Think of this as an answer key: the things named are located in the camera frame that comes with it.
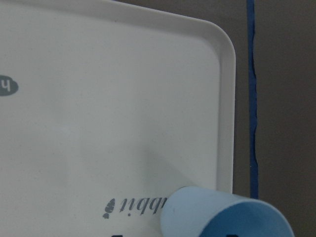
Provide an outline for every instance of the gray surface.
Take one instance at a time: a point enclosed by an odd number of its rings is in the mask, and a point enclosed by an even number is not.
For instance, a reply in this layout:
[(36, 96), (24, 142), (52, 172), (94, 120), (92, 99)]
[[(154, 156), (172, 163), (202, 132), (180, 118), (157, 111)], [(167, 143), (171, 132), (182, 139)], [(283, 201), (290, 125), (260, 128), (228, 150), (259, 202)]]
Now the gray surface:
[[(234, 193), (249, 195), (246, 1), (122, 0), (214, 22), (237, 55)], [(316, 236), (316, 1), (256, 1), (259, 197)]]

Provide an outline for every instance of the blue tape strip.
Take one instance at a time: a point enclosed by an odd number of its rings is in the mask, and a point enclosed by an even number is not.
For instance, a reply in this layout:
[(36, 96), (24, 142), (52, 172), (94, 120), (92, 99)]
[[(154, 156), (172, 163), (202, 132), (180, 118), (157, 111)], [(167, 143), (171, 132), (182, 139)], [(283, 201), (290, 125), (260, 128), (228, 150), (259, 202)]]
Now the blue tape strip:
[(250, 197), (258, 198), (258, 163), (256, 158), (257, 128), (257, 78), (253, 62), (253, 38), (255, 35), (254, 0), (247, 0), (248, 19), (248, 77), (250, 114)]

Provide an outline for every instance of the cup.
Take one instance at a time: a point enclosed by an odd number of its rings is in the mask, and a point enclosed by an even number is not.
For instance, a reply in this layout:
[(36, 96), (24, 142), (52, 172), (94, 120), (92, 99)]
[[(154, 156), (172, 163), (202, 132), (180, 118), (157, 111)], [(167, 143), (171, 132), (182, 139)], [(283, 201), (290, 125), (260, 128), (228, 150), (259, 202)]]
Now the cup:
[(270, 204), (200, 187), (171, 195), (160, 225), (164, 237), (294, 237), (285, 217)]

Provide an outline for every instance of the white tray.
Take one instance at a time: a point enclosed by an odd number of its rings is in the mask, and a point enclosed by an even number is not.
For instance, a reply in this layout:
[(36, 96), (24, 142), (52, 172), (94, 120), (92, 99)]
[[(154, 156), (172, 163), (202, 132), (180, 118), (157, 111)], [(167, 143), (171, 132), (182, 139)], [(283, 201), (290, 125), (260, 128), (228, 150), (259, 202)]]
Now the white tray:
[(1, 236), (159, 237), (178, 188), (231, 192), (235, 53), (219, 27), (0, 0), (0, 29)]

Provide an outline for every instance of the carrot illustration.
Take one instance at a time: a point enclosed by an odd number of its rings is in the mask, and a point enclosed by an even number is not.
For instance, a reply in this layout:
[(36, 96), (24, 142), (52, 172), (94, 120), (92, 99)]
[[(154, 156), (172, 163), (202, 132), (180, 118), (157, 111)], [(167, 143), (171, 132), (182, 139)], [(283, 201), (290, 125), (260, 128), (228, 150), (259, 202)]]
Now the carrot illustration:
[(109, 203), (105, 207), (104, 210), (105, 210), (106, 213), (103, 215), (103, 218), (108, 219), (110, 217), (109, 214), (113, 212), (114, 206), (115, 206), (115, 198), (112, 199), (111, 201), (109, 201)]

